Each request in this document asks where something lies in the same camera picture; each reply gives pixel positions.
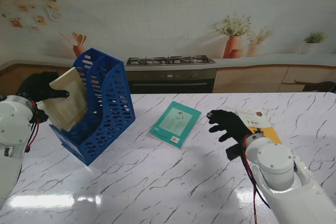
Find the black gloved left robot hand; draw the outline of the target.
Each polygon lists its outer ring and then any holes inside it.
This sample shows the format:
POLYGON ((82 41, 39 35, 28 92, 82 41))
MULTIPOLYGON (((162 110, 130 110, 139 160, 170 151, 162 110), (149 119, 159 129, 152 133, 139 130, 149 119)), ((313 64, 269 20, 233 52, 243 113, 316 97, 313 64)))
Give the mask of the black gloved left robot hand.
POLYGON ((26 78, 19 87, 16 95, 34 102, 47 99, 68 98, 66 90, 54 90, 49 84, 59 77, 57 72, 35 73, 26 78))

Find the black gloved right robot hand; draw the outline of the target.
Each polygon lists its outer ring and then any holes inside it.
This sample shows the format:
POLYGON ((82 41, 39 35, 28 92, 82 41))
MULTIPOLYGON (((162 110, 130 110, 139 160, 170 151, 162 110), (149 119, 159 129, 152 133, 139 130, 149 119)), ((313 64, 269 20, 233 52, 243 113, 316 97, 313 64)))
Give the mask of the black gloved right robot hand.
POLYGON ((209 119, 209 124, 214 124, 214 126, 209 129, 210 133, 226 131, 226 133, 218 139, 219 142, 233 138, 237 143, 241 143, 245 137, 253 134, 234 112, 211 110, 207 113, 207 118, 209 119))

